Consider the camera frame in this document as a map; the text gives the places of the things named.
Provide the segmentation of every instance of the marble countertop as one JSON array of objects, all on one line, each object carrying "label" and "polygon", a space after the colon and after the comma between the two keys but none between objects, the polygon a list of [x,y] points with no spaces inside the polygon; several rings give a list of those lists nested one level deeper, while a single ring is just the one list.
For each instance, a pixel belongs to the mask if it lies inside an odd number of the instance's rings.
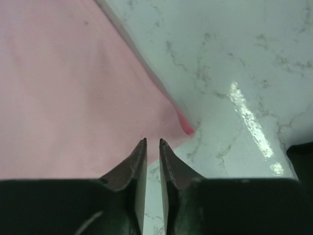
[{"label": "marble countertop", "polygon": [[[296,177],[313,140],[313,0],[98,0],[196,127],[175,150],[208,178]],[[144,234],[164,234],[158,162]]]}]

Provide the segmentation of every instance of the pink towel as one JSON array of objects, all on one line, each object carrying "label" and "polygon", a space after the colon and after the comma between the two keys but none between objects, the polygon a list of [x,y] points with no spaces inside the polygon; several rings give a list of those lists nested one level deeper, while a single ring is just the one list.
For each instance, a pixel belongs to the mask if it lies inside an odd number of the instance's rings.
[{"label": "pink towel", "polygon": [[183,129],[92,0],[0,1],[0,178],[99,177]]}]

